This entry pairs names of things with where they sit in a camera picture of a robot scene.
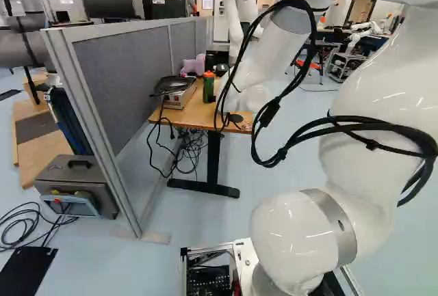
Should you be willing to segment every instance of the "cable clip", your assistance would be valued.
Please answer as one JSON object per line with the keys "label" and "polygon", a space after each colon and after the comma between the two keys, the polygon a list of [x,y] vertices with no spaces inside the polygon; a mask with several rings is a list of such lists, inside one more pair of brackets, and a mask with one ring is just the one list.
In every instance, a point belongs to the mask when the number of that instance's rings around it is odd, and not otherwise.
{"label": "cable clip", "polygon": [[287,149],[280,148],[279,151],[276,152],[278,156],[280,157],[280,160],[284,161],[287,156]]}
{"label": "cable clip", "polygon": [[367,149],[371,151],[376,150],[380,146],[380,143],[372,139],[367,140],[366,144],[367,144]]}

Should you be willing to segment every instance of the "gray case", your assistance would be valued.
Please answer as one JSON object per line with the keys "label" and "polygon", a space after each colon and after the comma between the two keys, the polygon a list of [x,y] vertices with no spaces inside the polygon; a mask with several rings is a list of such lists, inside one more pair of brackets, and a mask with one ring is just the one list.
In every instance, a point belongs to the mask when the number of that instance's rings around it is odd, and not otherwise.
{"label": "gray case", "polygon": [[58,155],[37,175],[34,186],[40,194],[47,194],[52,190],[87,191],[93,195],[102,217],[117,217],[117,204],[93,156]]}

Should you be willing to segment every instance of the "black floor mat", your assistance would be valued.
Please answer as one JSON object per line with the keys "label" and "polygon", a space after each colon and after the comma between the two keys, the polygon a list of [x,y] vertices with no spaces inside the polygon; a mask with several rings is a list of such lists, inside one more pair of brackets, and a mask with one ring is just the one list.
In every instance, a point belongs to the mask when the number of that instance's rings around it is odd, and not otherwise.
{"label": "black floor mat", "polygon": [[0,101],[3,101],[7,98],[10,98],[11,96],[14,96],[18,93],[21,93],[21,92],[22,92],[22,90],[15,90],[15,89],[3,92],[2,94],[0,94]]}

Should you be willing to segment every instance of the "monitor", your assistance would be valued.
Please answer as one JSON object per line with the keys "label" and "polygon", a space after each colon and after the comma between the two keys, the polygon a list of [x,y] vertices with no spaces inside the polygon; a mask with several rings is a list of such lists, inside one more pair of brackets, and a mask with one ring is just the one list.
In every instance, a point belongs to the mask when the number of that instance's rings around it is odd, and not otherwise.
{"label": "monitor", "polygon": [[90,18],[136,18],[132,0],[83,0]]}

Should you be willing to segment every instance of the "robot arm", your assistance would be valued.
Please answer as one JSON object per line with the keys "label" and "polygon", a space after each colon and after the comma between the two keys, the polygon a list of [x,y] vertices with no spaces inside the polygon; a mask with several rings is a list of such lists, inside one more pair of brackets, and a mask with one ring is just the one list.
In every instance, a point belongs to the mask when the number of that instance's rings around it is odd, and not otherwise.
{"label": "robot arm", "polygon": [[[332,1],[306,0],[316,20]],[[412,80],[438,55],[436,0],[399,1],[416,8],[411,8],[391,42],[343,83],[331,115],[399,124],[436,140],[438,84],[428,74],[422,75],[421,83]],[[236,88],[245,90],[283,75],[309,34],[309,17],[302,10],[283,8],[273,14],[253,55],[236,64]],[[418,49],[422,56],[415,56]],[[224,111],[238,109],[238,98],[235,88],[229,88]],[[358,134],[377,144],[421,152],[418,144],[391,131]],[[423,163],[421,157],[370,150],[345,133],[321,139],[320,160],[328,177],[324,186],[266,200],[251,219],[251,239],[259,259],[253,277],[267,275],[266,280],[274,282],[270,286],[286,295],[306,293],[318,285],[323,273],[372,254],[386,242],[400,194]]]}
{"label": "robot arm", "polygon": [[[222,0],[225,7],[225,16],[228,21],[230,35],[230,64],[234,64],[239,53],[244,32],[242,23],[251,24],[258,16],[256,0]],[[259,38],[263,29],[257,27],[254,37]]]}
{"label": "robot arm", "polygon": [[346,53],[351,53],[355,48],[356,44],[364,37],[370,36],[371,34],[382,34],[383,30],[377,25],[375,21],[369,21],[367,23],[355,24],[351,27],[352,31],[357,31],[359,29],[369,28],[366,31],[361,31],[359,33],[353,33],[350,35],[351,42],[348,43]]}

